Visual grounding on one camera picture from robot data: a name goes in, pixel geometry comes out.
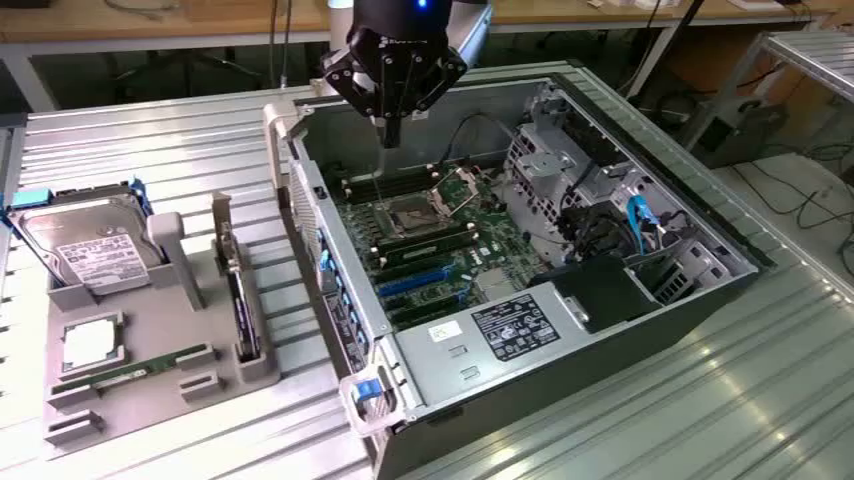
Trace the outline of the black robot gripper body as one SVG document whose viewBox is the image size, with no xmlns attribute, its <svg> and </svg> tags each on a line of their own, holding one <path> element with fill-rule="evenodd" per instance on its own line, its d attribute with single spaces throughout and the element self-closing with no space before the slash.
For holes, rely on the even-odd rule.
<svg viewBox="0 0 854 480">
<path fill-rule="evenodd" d="M 413 48 L 422 58 L 444 57 L 450 7 L 450 1 L 354 1 L 346 35 L 353 57 L 358 61 L 380 61 L 381 40 L 386 45 Z"/>
</svg>

